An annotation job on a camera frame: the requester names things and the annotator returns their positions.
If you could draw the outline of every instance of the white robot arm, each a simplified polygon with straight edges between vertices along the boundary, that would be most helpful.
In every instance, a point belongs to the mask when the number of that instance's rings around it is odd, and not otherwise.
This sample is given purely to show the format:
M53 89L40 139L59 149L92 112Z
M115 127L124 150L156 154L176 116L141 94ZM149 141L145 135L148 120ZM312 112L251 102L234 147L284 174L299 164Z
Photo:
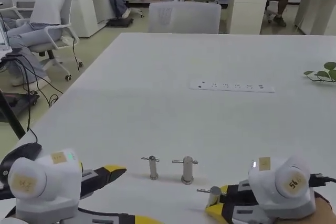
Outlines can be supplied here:
M260 208L270 218L300 219L315 212L310 171L297 158L263 157L253 162L248 182Z
M27 223L52 224L75 216L81 181L81 163L71 149L35 161L17 159L8 175L10 190L16 197L16 218Z

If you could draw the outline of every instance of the gray chair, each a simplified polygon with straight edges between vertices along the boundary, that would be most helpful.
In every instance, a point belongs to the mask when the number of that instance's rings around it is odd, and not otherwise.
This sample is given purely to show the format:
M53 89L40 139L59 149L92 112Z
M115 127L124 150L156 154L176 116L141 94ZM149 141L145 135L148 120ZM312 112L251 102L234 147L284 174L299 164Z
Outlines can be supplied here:
M221 6L202 2L161 2L149 6L149 33L218 34Z
M0 12L4 18L18 19L22 15L18 12L13 0L0 0Z
M40 45L31 46L29 49L32 52L39 53L40 56L44 56L45 52L48 53L49 58L42 60L41 64L43 65L43 69L47 70L51 66L56 66L60 68L66 75L65 79L67 81L71 80L70 72L64 67L63 63L66 61L65 59L55 58L53 50L58 50L61 48L72 47L74 49L75 45L79 42L79 38L76 35L75 31L71 27L70 23L70 13L71 13L71 5L72 0L65 0L62 11L61 11L61 21L62 24L58 26L48 26L44 28L46 33L46 37L49 38L50 42ZM20 26L26 23L27 19L19 19L17 20L17 25ZM50 37L48 31L51 29L62 29L62 37L58 41L53 41ZM71 55L70 61L74 61L75 58ZM77 59L78 67L83 67L83 62L80 59Z

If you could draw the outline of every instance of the white desk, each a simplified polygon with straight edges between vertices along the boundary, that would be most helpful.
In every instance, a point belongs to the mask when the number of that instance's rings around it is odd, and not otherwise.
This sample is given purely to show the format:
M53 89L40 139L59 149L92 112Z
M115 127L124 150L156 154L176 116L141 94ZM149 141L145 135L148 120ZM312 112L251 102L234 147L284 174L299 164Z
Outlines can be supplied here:
M78 37L91 37L113 17L109 0L72 0L71 24Z
M229 0L228 32L259 34L266 1ZM335 3L336 0L301 0L295 24L307 35L323 35Z
M216 223L203 212L208 195L196 189L246 179L256 157L301 154L312 172L336 177L336 90L302 75L335 54L335 38L324 36L124 33L33 130L42 154L72 147L84 168L127 167L81 207L166 224ZM269 84L276 93L190 90L198 78ZM30 141L27 134L19 144ZM149 155L160 159L156 181L140 160ZM199 162L191 185L172 164L186 155ZM334 189L318 191L336 207Z

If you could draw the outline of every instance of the power strip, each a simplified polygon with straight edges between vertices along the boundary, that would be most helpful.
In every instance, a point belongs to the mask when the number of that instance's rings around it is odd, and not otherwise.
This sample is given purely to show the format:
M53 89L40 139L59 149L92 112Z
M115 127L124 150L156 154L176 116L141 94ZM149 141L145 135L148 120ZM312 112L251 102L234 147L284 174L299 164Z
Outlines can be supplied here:
M271 86L263 84L232 84L218 81L191 81L190 89L198 90L219 90L219 91L243 91L243 92L258 92L258 93L274 93L275 90Z

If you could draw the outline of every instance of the label sticker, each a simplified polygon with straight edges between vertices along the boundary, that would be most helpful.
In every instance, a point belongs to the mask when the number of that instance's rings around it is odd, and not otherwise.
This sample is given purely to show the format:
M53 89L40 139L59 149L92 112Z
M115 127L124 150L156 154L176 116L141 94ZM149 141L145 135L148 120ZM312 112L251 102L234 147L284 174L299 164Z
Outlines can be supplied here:
M13 190L20 191L26 194L33 194L35 191L37 180L33 177L14 174L12 184L10 185Z
M270 157L260 157L259 158L259 171L271 170L271 158Z
M65 157L64 152L52 153L51 158L52 158L54 165L59 164L59 163L64 163L67 161L67 158Z
M295 195L307 184L306 178L299 172L296 172L291 178L284 183L284 187L287 192Z

